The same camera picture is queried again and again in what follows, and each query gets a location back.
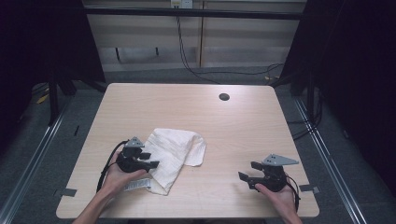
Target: wrist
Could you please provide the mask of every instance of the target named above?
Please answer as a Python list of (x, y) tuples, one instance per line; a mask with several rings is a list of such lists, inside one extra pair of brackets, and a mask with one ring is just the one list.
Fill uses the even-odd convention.
[(96, 194), (98, 197), (102, 198), (103, 200), (109, 201), (110, 199), (116, 196), (117, 192), (114, 189), (101, 188)]
[(290, 213), (286, 217), (282, 217), (282, 220), (287, 224), (301, 224), (303, 223), (297, 213)]

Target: aluminum rail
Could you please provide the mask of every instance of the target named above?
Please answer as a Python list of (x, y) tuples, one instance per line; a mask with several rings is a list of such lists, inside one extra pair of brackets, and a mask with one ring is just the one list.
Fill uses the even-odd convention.
[[(308, 120), (307, 111), (303, 101), (300, 98), (296, 98), (295, 104), (297, 105), (301, 117), (304, 120)], [(358, 202), (356, 201), (355, 197), (347, 186), (347, 183), (339, 172), (337, 165), (332, 159), (332, 154), (330, 153), (329, 149), (327, 149), (326, 144), (324, 143), (320, 133), (318, 132), (318, 129), (313, 127), (309, 121), (305, 123), (305, 126), (307, 130), (311, 130), (310, 136), (315, 146), (317, 147), (318, 153), (322, 158), (327, 171), (329, 172), (332, 182), (334, 183), (344, 203), (344, 206), (346, 207), (346, 210), (352, 218), (353, 223), (367, 224), (367, 221), (363, 215), (363, 212), (361, 211), (361, 208), (359, 207)]]
[(331, 15), (314, 15), (300, 12), (239, 11), (197, 8), (161, 8), (161, 7), (29, 7), (34, 13), (85, 13), (91, 15), (125, 16), (170, 16), (170, 17), (209, 17), (266, 19), (282, 21), (300, 21), (302, 19), (328, 19)]
[(66, 98), (63, 110), (59, 114), (58, 118), (53, 122), (53, 124), (47, 128), (46, 133), (44, 134), (40, 144), (35, 150), (35, 154), (33, 155), (32, 159), (30, 159), (30, 162), (26, 166), (17, 185), (15, 186), (14, 190), (12, 190), (12, 192), (8, 195), (7, 200), (5, 201), (0, 211), (1, 224), (11, 223), (12, 219), (15, 217), (15, 214), (17, 213), (17, 210), (21, 205), (23, 197), (29, 189), (33, 178), (35, 177), (35, 173), (37, 172), (39, 165), (43, 161), (44, 156), (46, 155), (50, 147), (50, 143), (52, 142), (53, 137), (58, 132), (62, 120), (64, 119), (64, 112), (69, 106), (71, 99), (72, 97)]

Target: round black object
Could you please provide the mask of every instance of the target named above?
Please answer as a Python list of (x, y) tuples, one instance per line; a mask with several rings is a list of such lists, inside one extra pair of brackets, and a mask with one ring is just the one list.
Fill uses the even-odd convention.
[(117, 164), (125, 173), (132, 173), (138, 170), (146, 170), (157, 168), (159, 161), (144, 162), (139, 159), (149, 159), (149, 153), (141, 153), (142, 149), (139, 147), (127, 148), (125, 147), (117, 157)]
[(219, 98), (222, 101), (228, 101), (228, 100), (230, 100), (230, 95), (227, 94), (227, 93), (222, 93), (222, 94), (219, 95)]
[(270, 166), (264, 165), (264, 182), (265, 187), (267, 187), (272, 192), (281, 191), (288, 183), (283, 166)]

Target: cable on floor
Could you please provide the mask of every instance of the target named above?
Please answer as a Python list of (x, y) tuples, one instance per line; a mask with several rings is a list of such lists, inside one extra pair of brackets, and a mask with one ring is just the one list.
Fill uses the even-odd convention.
[(186, 57), (186, 53), (184, 50), (184, 44), (183, 44), (183, 38), (182, 38), (182, 34), (181, 34), (181, 28), (180, 28), (180, 17), (177, 17), (177, 31), (178, 31), (178, 41), (179, 41), (179, 50), (180, 50), (180, 57), (181, 57), (181, 61), (183, 62), (184, 67), (190, 71), (193, 75), (195, 75), (196, 77), (209, 81), (209, 82), (213, 82), (216, 84), (220, 84), (219, 82), (206, 78), (206, 77), (201, 77), (199, 75), (207, 75), (207, 74), (235, 74), (235, 75), (246, 75), (246, 76), (257, 76), (257, 75), (261, 75), (261, 74), (268, 74), (268, 81), (265, 85), (268, 85), (269, 82), (271, 81), (271, 77), (269, 72), (278, 68), (279, 66), (283, 65), (283, 63), (273, 63), (270, 64), (267, 69), (265, 71), (261, 71), (261, 72), (257, 72), (257, 73), (243, 73), (243, 72), (229, 72), (229, 71), (219, 71), (219, 72), (196, 72), (196, 71), (192, 71), (192, 69), (190, 68), (188, 62), (187, 62), (187, 57)]
[(317, 111), (317, 114), (315, 115), (314, 121), (313, 121), (312, 125), (308, 128), (308, 130), (303, 130), (303, 131), (297, 132), (292, 135), (294, 141), (297, 141), (300, 138), (306, 136), (307, 134), (312, 133), (319, 126), (321, 119), (322, 119), (322, 113), (323, 113), (323, 95), (322, 95), (321, 91), (318, 92), (318, 104), (317, 104), (316, 111)]

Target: gray carpet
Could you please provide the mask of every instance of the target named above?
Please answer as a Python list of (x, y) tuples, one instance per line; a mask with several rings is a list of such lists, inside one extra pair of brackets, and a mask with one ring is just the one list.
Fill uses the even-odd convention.
[[(233, 71), (258, 73), (264, 67), (251, 68), (211, 68), (199, 71)], [(271, 71), (271, 77), (279, 75), (280, 68)], [(269, 80), (261, 75), (208, 74), (200, 75), (220, 84), (265, 85)], [(111, 82), (144, 83), (212, 83), (200, 79), (186, 69), (155, 70), (144, 72), (118, 72), (106, 74)], [(93, 118), (103, 98), (103, 94), (76, 83), (78, 92), (65, 111), (64, 120), (56, 133), (47, 155), (42, 161), (35, 178), (25, 195), (13, 223), (70, 223), (56, 217), (55, 211), (60, 198), (54, 196), (56, 189), (63, 189), (72, 173), (78, 154), (82, 148)], [(286, 120), (301, 120), (289, 86), (276, 88)], [(0, 160), (2, 190), (0, 204), (15, 187), (24, 166), (35, 152), (49, 121), (49, 102), (36, 105), (33, 101), (20, 124), (19, 132)], [(290, 132), (304, 129), (302, 123), (290, 124)], [(396, 223), (396, 202), (381, 179), (362, 159), (359, 149), (352, 140), (346, 139), (342, 125), (337, 122), (330, 109), (324, 104), (322, 122), (318, 126), (346, 183), (356, 197), (368, 223)], [(305, 171), (313, 186), (320, 188), (316, 194), (320, 214), (304, 219), (304, 223), (353, 223), (330, 179), (314, 143), (309, 135), (295, 141)], [(126, 220), (100, 220), (99, 223), (126, 223)], [(267, 223), (281, 223), (279, 219), (268, 219)]]

